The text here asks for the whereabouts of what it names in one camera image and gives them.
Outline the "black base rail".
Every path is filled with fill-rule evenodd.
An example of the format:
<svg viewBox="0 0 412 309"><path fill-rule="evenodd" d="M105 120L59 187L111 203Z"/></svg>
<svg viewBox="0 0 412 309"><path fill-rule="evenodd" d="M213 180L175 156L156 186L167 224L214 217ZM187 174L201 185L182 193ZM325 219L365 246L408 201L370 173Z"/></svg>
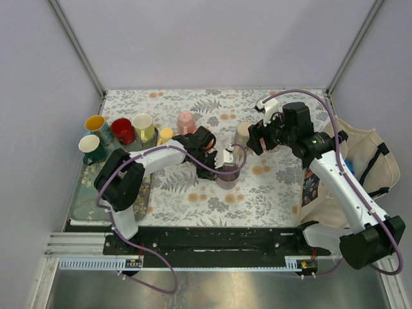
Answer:
<svg viewBox="0 0 412 309"><path fill-rule="evenodd" d="M275 256L330 256L306 244L298 228L140 227L130 242L161 255L172 252L259 252Z"/></svg>

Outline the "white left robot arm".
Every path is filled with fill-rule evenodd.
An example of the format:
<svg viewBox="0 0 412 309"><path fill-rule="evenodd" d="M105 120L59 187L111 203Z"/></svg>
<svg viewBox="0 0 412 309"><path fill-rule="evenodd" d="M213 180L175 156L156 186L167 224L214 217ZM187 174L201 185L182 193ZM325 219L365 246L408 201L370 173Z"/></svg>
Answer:
<svg viewBox="0 0 412 309"><path fill-rule="evenodd" d="M98 191L97 207L104 209L112 221L112 228L120 234L117 247L125 254L135 253L140 240L135 234L138 223L133 204L144 180L168 166L190 162L196 166L196 175L212 180L218 170L213 149L216 137L200 126L194 133L176 135L166 143L128 153L116 149L107 159L94 181Z"/></svg>

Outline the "light pink ribbed mug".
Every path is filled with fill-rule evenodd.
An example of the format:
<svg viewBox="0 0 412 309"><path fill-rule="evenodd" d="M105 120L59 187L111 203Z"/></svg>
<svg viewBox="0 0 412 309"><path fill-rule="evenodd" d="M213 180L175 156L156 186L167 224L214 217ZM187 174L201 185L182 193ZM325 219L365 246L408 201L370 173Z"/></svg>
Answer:
<svg viewBox="0 0 412 309"><path fill-rule="evenodd" d="M177 120L178 132L181 135L194 133L196 130L196 119L190 111L182 111Z"/></svg>

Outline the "pink floral mug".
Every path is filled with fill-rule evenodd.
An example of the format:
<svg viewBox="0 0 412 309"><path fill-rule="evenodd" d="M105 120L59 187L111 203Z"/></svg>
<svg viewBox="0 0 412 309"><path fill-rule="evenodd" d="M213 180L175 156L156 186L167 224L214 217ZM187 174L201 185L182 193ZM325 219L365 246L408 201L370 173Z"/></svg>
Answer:
<svg viewBox="0 0 412 309"><path fill-rule="evenodd" d="M265 144L263 139L261 139L260 143L261 143L263 151L266 152L266 153L275 153L275 152L278 152L280 150L280 146L277 145L277 144L273 149L267 149L266 144Z"/></svg>

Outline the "blue packet inside bag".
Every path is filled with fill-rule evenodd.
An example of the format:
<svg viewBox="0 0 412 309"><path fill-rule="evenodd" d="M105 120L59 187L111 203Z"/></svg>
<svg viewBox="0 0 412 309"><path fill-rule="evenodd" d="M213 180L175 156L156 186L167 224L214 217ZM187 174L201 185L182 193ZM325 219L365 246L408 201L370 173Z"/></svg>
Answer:
<svg viewBox="0 0 412 309"><path fill-rule="evenodd" d="M353 166L352 166L352 164L350 163L350 161L349 161L348 159L345 159L344 162L345 162L347 168L350 170L350 172L351 172L352 174L355 174L355 171L354 171Z"/></svg>

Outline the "cream canvas tote bag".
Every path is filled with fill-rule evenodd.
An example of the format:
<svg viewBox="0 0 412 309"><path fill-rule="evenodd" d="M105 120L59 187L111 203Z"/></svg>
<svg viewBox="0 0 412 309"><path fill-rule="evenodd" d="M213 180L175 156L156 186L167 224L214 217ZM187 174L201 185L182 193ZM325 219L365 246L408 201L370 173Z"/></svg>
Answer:
<svg viewBox="0 0 412 309"><path fill-rule="evenodd" d="M336 118L340 152L355 171L354 176L373 200L387 194L398 182L400 170L383 139L372 130L355 129ZM349 224L341 207L328 188L310 168L303 170L300 202L296 206L297 222L308 221L337 228Z"/></svg>

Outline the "orange mug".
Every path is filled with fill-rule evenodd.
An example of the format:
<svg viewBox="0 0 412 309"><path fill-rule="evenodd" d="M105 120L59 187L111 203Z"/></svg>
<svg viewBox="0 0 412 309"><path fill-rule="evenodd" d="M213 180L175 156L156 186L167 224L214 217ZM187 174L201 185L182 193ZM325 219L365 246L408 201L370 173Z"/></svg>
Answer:
<svg viewBox="0 0 412 309"><path fill-rule="evenodd" d="M210 143L207 145L207 147L205 148L206 151L212 151L212 149L214 148L216 144L216 139L213 138Z"/></svg>

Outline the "yellow mug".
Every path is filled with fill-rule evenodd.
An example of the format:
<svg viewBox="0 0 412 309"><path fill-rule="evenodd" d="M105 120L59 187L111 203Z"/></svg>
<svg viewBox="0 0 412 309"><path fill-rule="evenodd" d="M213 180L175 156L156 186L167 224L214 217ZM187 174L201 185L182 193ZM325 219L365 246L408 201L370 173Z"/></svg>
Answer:
<svg viewBox="0 0 412 309"><path fill-rule="evenodd" d="M162 145L170 141L170 139L174 136L175 136L175 133L171 128L165 127L161 129L158 134L157 145Z"/></svg>

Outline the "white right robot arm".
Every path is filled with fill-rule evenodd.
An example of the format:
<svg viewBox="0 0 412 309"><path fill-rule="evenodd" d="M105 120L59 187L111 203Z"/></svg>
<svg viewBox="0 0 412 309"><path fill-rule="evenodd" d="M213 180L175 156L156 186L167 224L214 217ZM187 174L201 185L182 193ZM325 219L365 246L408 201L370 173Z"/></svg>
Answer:
<svg viewBox="0 0 412 309"><path fill-rule="evenodd" d="M339 252L356 270L398 253L406 224L400 216L389 216L363 189L343 163L336 139L314 130L308 106L292 102L279 108L276 100L265 99L254 108L263 119L249 127L247 146L257 155L278 145L288 146L302 166L326 185L349 225L342 229L308 223L293 238L294 250L302 255L315 247Z"/></svg>

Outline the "green floral tray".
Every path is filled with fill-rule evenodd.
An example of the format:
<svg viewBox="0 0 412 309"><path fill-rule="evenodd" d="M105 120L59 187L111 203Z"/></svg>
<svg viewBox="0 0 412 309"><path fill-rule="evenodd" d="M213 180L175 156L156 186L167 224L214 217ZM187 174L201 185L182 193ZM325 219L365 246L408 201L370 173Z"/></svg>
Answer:
<svg viewBox="0 0 412 309"><path fill-rule="evenodd" d="M128 145L122 145L117 139L113 139L113 142L104 149L110 155L118 148L127 152L140 151L152 148L156 144L157 138L146 143L137 138ZM94 188L94 181L104 164L105 162L100 162L90 166L82 166L69 209L69 218L73 225L108 226L111 224L109 215L104 209L98 208L95 203L97 190ZM137 221L142 220L148 213L152 178L153 176L149 175L142 180L138 197L133 204L135 220Z"/></svg>

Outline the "cream floral mug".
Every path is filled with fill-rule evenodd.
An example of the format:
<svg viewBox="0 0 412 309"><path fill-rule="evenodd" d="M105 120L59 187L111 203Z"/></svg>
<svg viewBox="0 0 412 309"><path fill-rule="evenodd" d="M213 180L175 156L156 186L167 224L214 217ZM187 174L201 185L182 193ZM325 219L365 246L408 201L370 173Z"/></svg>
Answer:
<svg viewBox="0 0 412 309"><path fill-rule="evenodd" d="M248 128L252 125L251 122L240 122L236 127L236 132L234 135L234 144L242 145L246 150L247 154L250 153L250 149L247 147L247 142L249 140Z"/></svg>

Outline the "red mug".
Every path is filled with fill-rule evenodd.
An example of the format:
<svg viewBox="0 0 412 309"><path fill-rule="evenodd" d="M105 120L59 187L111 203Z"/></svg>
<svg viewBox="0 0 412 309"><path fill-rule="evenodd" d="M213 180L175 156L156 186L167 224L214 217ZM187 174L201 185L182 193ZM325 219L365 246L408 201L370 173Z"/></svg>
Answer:
<svg viewBox="0 0 412 309"><path fill-rule="evenodd" d="M121 145L128 145L135 141L134 127L127 118L116 119L111 125L111 130Z"/></svg>

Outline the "blue floral mug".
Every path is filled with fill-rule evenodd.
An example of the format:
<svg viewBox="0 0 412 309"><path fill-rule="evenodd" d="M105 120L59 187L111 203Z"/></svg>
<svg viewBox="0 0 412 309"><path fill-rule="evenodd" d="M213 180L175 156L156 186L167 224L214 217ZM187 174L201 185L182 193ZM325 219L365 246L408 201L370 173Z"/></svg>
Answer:
<svg viewBox="0 0 412 309"><path fill-rule="evenodd" d="M89 134L98 136L103 146L108 146L112 143L113 134L103 116L93 115L92 117L89 117L85 122L84 127Z"/></svg>

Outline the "dark teal mug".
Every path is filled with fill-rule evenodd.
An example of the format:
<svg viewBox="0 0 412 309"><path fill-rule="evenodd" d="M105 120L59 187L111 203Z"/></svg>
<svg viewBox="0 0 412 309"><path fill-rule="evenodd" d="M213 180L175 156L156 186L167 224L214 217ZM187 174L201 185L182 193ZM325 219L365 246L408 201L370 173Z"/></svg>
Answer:
<svg viewBox="0 0 412 309"><path fill-rule="evenodd" d="M84 154L83 164L91 166L103 162L107 158L107 152L96 135L84 136L79 144L79 150Z"/></svg>

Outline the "light green faceted mug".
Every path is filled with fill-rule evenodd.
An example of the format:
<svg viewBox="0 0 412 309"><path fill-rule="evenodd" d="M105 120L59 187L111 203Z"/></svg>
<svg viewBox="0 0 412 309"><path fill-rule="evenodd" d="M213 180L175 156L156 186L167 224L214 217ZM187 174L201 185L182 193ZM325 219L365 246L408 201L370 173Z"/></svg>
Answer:
<svg viewBox="0 0 412 309"><path fill-rule="evenodd" d="M153 119L146 113L141 113L133 118L132 125L142 143L151 141L155 137Z"/></svg>

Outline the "lilac mug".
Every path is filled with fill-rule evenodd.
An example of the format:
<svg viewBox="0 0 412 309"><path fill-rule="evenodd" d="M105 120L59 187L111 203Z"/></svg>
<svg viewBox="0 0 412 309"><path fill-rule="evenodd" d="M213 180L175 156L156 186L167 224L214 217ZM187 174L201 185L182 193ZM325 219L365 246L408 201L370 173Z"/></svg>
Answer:
<svg viewBox="0 0 412 309"><path fill-rule="evenodd" d="M216 179L217 185L221 189L231 190L235 188L239 178L239 171L230 174L219 174Z"/></svg>

